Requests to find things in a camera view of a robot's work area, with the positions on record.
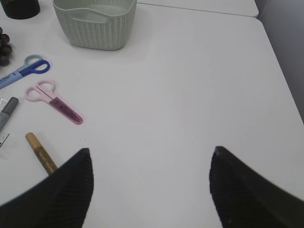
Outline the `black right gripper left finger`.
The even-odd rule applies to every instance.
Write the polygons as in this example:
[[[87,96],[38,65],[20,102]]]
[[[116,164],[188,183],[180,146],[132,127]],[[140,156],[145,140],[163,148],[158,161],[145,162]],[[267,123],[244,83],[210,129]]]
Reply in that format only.
[[[1,205],[2,228],[80,228],[94,191],[90,150],[83,148],[42,182]]]

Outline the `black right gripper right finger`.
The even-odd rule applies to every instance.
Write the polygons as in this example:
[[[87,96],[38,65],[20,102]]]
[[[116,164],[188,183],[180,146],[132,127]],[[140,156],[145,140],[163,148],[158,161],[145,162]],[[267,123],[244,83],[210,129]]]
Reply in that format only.
[[[304,202],[215,147],[209,189],[224,228],[302,228]]]

